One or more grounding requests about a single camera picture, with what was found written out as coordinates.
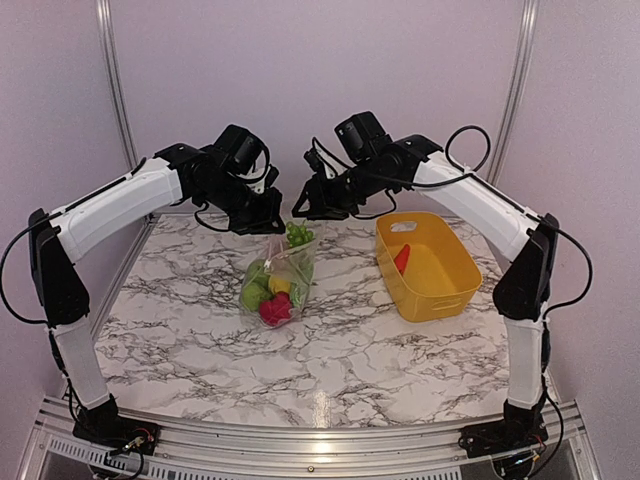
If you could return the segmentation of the yellow toy pepper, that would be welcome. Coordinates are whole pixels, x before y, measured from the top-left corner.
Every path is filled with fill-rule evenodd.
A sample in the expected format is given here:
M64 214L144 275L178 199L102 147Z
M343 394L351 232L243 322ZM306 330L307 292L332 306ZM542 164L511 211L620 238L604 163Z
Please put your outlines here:
M272 275L269 277L268 288L274 295L278 293L289 294L291 291L291 282L281 277Z

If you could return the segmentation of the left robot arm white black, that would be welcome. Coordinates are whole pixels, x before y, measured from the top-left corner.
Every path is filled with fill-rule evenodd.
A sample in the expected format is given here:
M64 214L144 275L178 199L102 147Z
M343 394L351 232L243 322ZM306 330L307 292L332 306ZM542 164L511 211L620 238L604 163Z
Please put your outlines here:
M270 155L266 144L242 133L202 148L174 144L131 172L50 213L29 218L32 277L55 360L79 406L77 426L106 445L125 438L126 423L101 373L88 321L89 293L76 263L112 234L174 204L213 206L238 235L279 234L281 193L271 165L252 168Z

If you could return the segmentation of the clear zip top bag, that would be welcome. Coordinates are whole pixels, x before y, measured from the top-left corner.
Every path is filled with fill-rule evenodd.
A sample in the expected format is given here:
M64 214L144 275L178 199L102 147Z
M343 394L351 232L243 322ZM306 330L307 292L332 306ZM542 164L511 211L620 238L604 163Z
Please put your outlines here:
M325 225L319 221L289 221L283 234L267 238L244 274L239 294L244 314L268 328L302 317L324 230Z

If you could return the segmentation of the yellow plastic basket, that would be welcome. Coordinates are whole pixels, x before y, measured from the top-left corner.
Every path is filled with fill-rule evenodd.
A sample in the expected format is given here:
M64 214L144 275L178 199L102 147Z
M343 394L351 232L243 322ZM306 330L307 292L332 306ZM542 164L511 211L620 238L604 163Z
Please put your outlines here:
M401 276L394 258L405 244L411 246L411 254ZM389 295L408 322L461 314L483 282L461 240L433 213L391 213L378 218L376 259Z

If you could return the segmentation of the red toy tomato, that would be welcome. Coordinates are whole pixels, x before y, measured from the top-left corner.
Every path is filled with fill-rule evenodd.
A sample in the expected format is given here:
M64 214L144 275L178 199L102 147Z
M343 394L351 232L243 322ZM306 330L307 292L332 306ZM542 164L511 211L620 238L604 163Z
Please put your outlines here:
M291 320L292 303L288 293L279 292L271 300L264 301L259 306L262 321L271 327L278 327Z

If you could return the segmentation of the aluminium frame post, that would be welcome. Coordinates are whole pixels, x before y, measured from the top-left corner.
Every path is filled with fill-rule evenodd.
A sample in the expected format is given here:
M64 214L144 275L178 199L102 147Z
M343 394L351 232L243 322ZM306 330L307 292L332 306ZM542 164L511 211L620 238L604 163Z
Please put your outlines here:
M498 186L504 169L511 142L511 134L516 123L519 106L524 97L531 65L539 8L540 2L538 0L525 0L523 2L507 96L486 177L486 181L493 187Z
M134 170L138 165L139 156L136 151L122 87L112 21L111 2L108 0L96 0L95 4L97 24L117 129L128 168Z

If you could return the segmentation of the green toy cucumber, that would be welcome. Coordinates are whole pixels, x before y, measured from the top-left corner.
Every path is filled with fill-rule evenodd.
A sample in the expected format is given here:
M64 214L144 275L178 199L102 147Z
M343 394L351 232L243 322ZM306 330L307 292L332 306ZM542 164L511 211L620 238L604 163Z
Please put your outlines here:
M300 257L294 261L293 267L295 275L289 293L290 300L295 308L302 310L313 283L314 261L309 257Z

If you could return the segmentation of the red toy chili pepper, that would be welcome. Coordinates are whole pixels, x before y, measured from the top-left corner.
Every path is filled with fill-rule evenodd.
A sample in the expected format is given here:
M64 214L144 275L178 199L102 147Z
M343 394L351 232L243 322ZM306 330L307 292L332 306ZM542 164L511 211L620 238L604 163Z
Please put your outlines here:
M401 276L406 272L410 254L411 246L409 244L405 244L394 258L395 267Z

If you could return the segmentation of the green toy apple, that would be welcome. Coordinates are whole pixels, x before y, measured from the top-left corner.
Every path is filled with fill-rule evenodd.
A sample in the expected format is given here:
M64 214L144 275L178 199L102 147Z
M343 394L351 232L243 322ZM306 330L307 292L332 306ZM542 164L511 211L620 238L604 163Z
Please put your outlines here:
M255 259L250 263L246 272L249 283L257 283L264 288L268 287L270 275L265 271L264 264L264 259Z

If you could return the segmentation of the left aluminium frame post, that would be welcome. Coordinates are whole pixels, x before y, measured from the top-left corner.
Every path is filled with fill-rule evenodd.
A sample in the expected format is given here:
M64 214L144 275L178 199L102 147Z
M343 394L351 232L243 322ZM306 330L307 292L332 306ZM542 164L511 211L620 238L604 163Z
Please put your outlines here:
M138 165L139 156L136 151L122 87L112 21L111 2L108 0L96 0L95 4L97 24L117 129L128 168L134 170Z

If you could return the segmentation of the right aluminium frame post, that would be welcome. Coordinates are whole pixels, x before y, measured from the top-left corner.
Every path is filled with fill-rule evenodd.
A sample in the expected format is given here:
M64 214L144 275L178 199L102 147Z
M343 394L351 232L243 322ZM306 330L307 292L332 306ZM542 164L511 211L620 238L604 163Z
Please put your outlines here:
M486 181L493 187L498 186L504 169L511 142L511 134L516 123L519 106L524 97L531 65L539 8L540 2L538 0L525 0L523 2L507 96L486 177Z

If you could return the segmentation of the light green toy cabbage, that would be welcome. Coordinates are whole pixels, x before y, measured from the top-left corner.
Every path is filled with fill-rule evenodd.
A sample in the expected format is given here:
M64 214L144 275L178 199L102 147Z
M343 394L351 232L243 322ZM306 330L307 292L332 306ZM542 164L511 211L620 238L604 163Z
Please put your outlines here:
M242 305L250 312L257 312L260 305L271 298L270 291L257 283L245 285L240 296Z

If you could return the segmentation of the dark green toy broccoli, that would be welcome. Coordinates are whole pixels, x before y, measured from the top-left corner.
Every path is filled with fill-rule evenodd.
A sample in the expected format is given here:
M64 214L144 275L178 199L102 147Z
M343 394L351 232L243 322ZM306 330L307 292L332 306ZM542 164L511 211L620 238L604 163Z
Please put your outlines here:
M286 224L286 239L290 248L297 248L313 241L315 234L304 224L288 222Z

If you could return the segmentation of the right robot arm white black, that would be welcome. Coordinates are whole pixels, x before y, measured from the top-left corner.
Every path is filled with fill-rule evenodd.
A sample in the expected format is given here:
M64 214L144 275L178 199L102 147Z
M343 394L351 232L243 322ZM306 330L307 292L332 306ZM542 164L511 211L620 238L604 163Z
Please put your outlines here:
M384 190L414 190L471 225L510 266L493 290L508 338L509 384L503 418L486 427L515 448L542 423L547 400L544 371L550 355L545 308L557 243L557 220L538 217L456 163L448 148L422 135L393 141L386 134L347 140L353 160L342 173L327 172L330 154L314 140L304 154L313 171L292 213L310 220L343 220Z

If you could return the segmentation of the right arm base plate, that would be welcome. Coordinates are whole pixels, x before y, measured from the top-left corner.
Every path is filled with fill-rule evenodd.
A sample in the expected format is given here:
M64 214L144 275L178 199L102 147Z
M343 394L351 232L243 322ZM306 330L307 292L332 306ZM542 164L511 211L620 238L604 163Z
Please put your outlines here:
M548 438L544 423L527 429L501 420L463 427L458 445L469 458L478 458L545 443Z

